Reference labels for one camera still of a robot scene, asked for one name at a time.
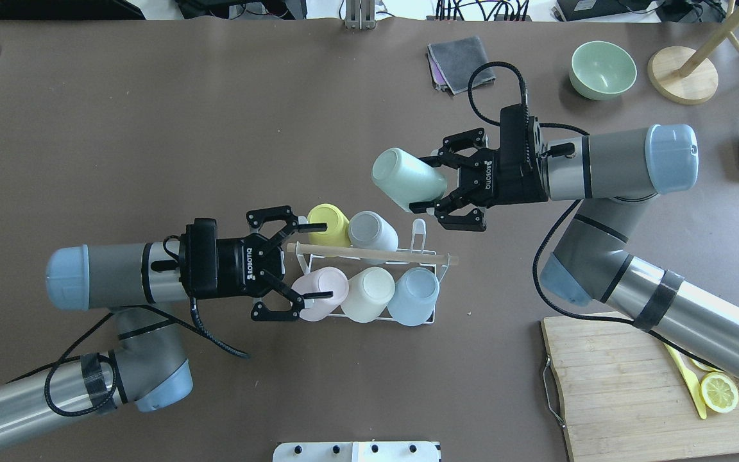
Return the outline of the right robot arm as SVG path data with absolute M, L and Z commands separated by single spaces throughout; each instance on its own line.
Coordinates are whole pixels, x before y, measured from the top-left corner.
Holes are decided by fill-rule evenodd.
M 481 232 L 492 207 L 572 201 L 566 230 L 534 272 L 539 289 L 577 306 L 601 302 L 622 314 L 619 322 L 739 378 L 739 307 L 627 249 L 656 198 L 694 186 L 694 130 L 577 130 L 545 142 L 545 125 L 525 103 L 503 108 L 496 126 L 496 149 L 482 128 L 446 137 L 423 161 L 457 170 L 457 187 L 407 200 L 405 209 L 431 214 L 445 229 Z

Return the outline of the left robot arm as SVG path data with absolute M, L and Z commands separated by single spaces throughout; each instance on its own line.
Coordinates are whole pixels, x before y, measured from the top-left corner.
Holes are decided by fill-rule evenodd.
M 296 321 L 313 301 L 332 296 L 284 281 L 285 241 L 326 231 L 325 222 L 288 205 L 244 218 L 247 234 L 231 239 L 218 236 L 216 220 L 197 218 L 158 241 L 54 252 L 45 271 L 52 304 L 105 313 L 56 359 L 0 386 L 0 449 L 123 404 L 148 413 L 187 397 L 193 379 L 181 330 L 246 359 L 203 324 L 199 301 L 245 296 L 255 321 Z

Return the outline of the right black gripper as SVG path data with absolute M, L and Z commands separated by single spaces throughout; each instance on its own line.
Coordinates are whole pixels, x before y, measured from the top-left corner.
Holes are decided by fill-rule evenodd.
M 508 106 L 500 112 L 500 146 L 484 148 L 487 137 L 483 128 L 467 130 L 443 139 L 439 149 L 420 160 L 430 167 L 473 169 L 466 181 L 474 187 L 456 189 L 448 196 L 432 201 L 409 203 L 415 214 L 431 214 L 448 230 L 482 233 L 487 229 L 480 207 L 539 203 L 548 201 L 537 161 L 536 118 L 525 114 L 525 106 Z M 470 156 L 461 150 L 475 148 Z M 454 214 L 467 205 L 476 205 L 466 214 Z

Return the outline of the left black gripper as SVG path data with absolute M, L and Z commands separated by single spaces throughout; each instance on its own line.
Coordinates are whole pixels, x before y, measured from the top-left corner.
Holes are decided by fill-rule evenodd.
M 298 233 L 317 233 L 328 223 L 302 223 L 289 205 L 247 212 L 250 230 L 246 237 L 218 239 L 214 219 L 198 218 L 181 235 L 181 283 L 197 300 L 252 296 L 253 321 L 296 321 L 306 302 L 331 298 L 331 291 L 297 293 L 284 283 L 284 252 L 280 245 Z M 268 239 L 259 231 L 265 223 L 282 221 L 285 226 Z M 260 298 L 275 291 L 287 299 L 284 311 L 272 311 Z

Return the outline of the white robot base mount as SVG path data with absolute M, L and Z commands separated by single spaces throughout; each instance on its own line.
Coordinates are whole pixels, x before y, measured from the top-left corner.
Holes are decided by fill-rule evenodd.
M 273 461 L 441 461 L 434 441 L 286 442 L 273 451 Z

